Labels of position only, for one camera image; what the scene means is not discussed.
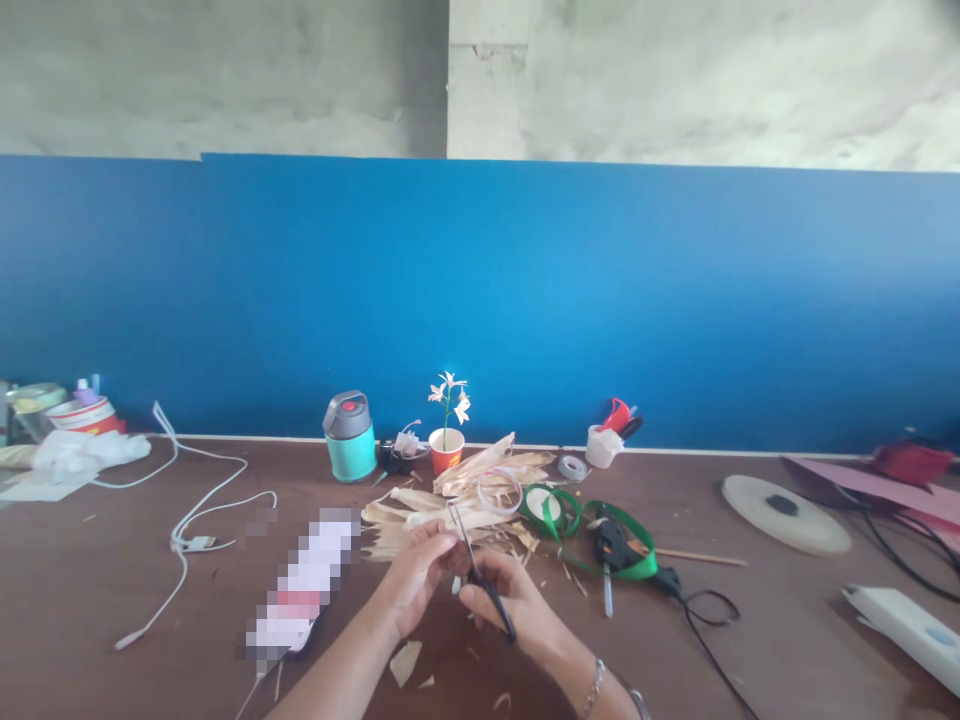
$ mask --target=black cable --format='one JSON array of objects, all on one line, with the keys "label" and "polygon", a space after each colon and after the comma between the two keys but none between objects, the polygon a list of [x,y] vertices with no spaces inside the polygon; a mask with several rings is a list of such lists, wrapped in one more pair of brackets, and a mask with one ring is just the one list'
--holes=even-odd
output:
[{"label": "black cable", "polygon": [[[918,583],[923,585],[923,587],[925,587],[927,590],[934,593],[935,595],[939,595],[940,597],[946,598],[947,600],[950,600],[955,603],[960,603],[960,596],[953,594],[949,590],[944,590],[942,587],[934,585],[932,582],[927,580],[925,577],[920,575],[920,573],[918,573],[916,570],[910,567],[910,565],[906,562],[906,560],[900,557],[900,555],[892,547],[890,547],[890,544],[884,539],[883,535],[880,534],[880,530],[877,528],[876,524],[873,522],[873,518],[871,517],[871,510],[867,508],[862,508],[861,512],[863,513],[863,519],[867,521],[867,525],[869,525],[870,530],[873,531],[874,537],[877,538],[877,542],[880,543],[880,546],[884,549],[887,557],[890,558],[890,560],[893,562],[894,565],[896,565],[898,568],[903,570],[907,575],[912,577],[914,580],[916,580]],[[902,523],[902,524],[904,525],[904,527],[910,527],[907,523]],[[940,545],[942,545],[944,549],[946,549],[946,551],[950,554],[953,560],[956,560],[956,556],[953,555],[952,551],[949,548],[947,548],[947,546],[944,544],[944,542],[940,538],[937,537],[936,541]],[[958,576],[960,576],[960,568],[955,566],[954,570],[957,572]]]},{"label": "black cable", "polygon": [[877,542],[880,544],[881,549],[884,554],[890,561],[905,572],[908,576],[913,578],[916,582],[920,583],[930,592],[938,595],[946,600],[951,602],[960,603],[960,595],[956,595],[949,590],[945,590],[938,585],[934,585],[932,582],[927,580],[925,577],[920,575],[916,570],[914,570],[906,560],[904,560],[896,550],[894,550],[890,543],[886,541],[883,535],[880,532],[880,529],[877,527],[877,524],[874,522],[874,516],[877,518],[886,518],[892,519],[905,528],[914,532],[921,537],[926,538],[927,540],[932,540],[943,552],[946,554],[947,559],[950,561],[950,564],[953,566],[954,572],[957,574],[957,577],[960,578],[960,558],[957,557],[957,554],[951,550],[943,539],[937,535],[928,525],[924,522],[917,520],[916,518],[905,516],[897,510],[881,510],[869,503],[864,502],[860,498],[854,496],[849,491],[843,493],[845,496],[850,497],[852,502],[846,505],[838,505],[835,503],[825,502],[823,500],[816,500],[811,497],[806,497],[800,495],[804,500],[812,502],[816,505],[821,505],[823,507],[829,508],[831,510],[839,510],[840,512],[850,512],[850,513],[860,513],[863,515],[864,520],[867,521],[867,526],[870,528],[870,531],[873,533],[873,536],[877,539]]},{"label": "black cable", "polygon": [[[690,607],[690,601],[704,596],[715,597],[719,599],[730,610],[730,614],[722,620],[710,620],[709,618],[703,617],[700,613],[696,612]],[[690,629],[693,630],[694,637],[697,638],[700,646],[703,648],[703,651],[707,654],[707,657],[710,658],[710,662],[713,663],[713,667],[716,668],[717,672],[720,673],[720,677],[727,684],[727,687],[730,688],[730,692],[734,694],[734,697],[737,698],[737,701],[750,714],[750,717],[754,718],[754,720],[760,720],[760,716],[757,715],[756,711],[752,707],[750,707],[750,703],[747,702],[747,699],[740,694],[740,691],[737,690],[737,687],[733,684],[733,681],[727,677],[727,673],[724,672],[720,662],[716,657],[714,657],[713,653],[710,652],[710,648],[707,646],[706,641],[704,641],[703,637],[700,635],[700,631],[697,629],[696,624],[693,622],[693,619],[696,618],[700,622],[711,627],[724,627],[726,625],[732,625],[740,619],[740,608],[736,606],[733,600],[728,598],[726,595],[718,593],[716,590],[701,590],[700,592],[695,592],[693,595],[688,595],[685,598],[678,598],[678,600],[683,606],[684,615],[687,618],[687,623],[690,625]]]}]

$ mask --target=black scissors handle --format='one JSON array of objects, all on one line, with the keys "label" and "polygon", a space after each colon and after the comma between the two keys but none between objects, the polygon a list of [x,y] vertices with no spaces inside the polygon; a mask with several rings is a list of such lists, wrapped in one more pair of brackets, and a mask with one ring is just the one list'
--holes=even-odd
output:
[{"label": "black scissors handle", "polygon": [[507,636],[507,643],[510,645],[515,645],[517,642],[517,631],[513,629],[513,623],[510,621],[510,616],[507,615],[506,608],[503,607],[503,601],[500,599],[500,593],[497,592],[497,588],[492,582],[490,582],[490,580],[482,575],[477,577],[477,573],[475,573],[473,570],[470,571],[467,579],[474,585],[479,585],[482,587],[484,592],[490,596],[494,607],[496,607],[497,612],[500,613],[500,619],[503,620],[503,627],[506,628],[503,634]]}]

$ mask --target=flower stem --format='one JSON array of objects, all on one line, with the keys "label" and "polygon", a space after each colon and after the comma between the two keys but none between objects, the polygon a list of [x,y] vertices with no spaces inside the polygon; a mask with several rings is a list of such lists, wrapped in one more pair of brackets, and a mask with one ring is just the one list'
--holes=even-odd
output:
[{"label": "flower stem", "polygon": [[453,388],[447,388],[446,402],[443,405],[443,451],[447,451],[447,420],[450,418],[450,397],[453,395]]}]

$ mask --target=hand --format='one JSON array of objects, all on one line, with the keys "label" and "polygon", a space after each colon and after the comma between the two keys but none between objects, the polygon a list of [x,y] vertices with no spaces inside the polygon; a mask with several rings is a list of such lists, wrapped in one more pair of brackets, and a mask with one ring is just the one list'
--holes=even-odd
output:
[{"label": "hand", "polygon": [[443,571],[462,569],[460,537],[445,527],[434,520],[414,530],[370,599],[379,619],[396,630],[397,642],[420,624]]},{"label": "hand", "polygon": [[[493,581],[500,593],[503,608],[516,630],[520,649],[541,667],[546,667],[551,657],[570,643],[572,633],[543,599],[519,561],[494,550],[477,551],[476,560],[480,572]],[[460,590],[460,602],[473,611],[478,628],[487,622],[504,630],[500,613],[483,588],[465,586]]]}]

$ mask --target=concrete wall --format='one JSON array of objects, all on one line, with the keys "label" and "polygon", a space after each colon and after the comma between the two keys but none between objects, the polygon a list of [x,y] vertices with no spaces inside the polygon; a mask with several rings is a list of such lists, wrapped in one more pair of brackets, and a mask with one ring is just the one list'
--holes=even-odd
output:
[{"label": "concrete wall", "polygon": [[448,155],[960,170],[957,0],[452,0]]},{"label": "concrete wall", "polygon": [[442,157],[446,0],[3,0],[0,153]]}]

